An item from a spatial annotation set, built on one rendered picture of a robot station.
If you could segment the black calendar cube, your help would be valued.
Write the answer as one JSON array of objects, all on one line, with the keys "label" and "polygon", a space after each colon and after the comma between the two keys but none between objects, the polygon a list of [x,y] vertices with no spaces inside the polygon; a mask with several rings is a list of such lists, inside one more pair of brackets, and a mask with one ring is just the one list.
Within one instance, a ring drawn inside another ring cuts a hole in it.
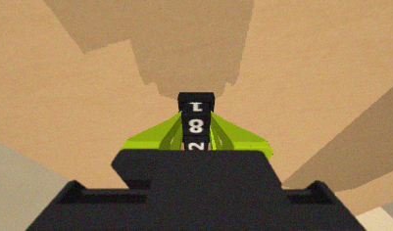
[{"label": "black calendar cube", "polygon": [[211,125],[209,102],[183,102],[181,121],[183,135],[209,135]]},{"label": "black calendar cube", "polygon": [[183,135],[184,150],[208,150],[209,135]]}]

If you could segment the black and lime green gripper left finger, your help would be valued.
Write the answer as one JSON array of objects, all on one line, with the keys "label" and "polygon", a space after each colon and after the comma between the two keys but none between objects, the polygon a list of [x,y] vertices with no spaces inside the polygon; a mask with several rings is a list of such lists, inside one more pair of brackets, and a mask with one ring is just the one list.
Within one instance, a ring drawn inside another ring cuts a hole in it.
[{"label": "black and lime green gripper left finger", "polygon": [[181,112],[179,112],[172,118],[128,138],[121,150],[181,150],[182,136]]}]

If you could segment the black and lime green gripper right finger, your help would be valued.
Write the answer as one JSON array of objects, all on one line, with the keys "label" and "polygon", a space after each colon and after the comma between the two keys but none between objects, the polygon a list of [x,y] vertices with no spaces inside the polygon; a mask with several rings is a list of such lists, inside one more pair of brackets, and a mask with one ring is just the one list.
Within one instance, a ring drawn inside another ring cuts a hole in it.
[{"label": "black and lime green gripper right finger", "polygon": [[268,160],[273,154],[266,139],[222,119],[212,111],[209,135],[211,150],[258,150]]}]

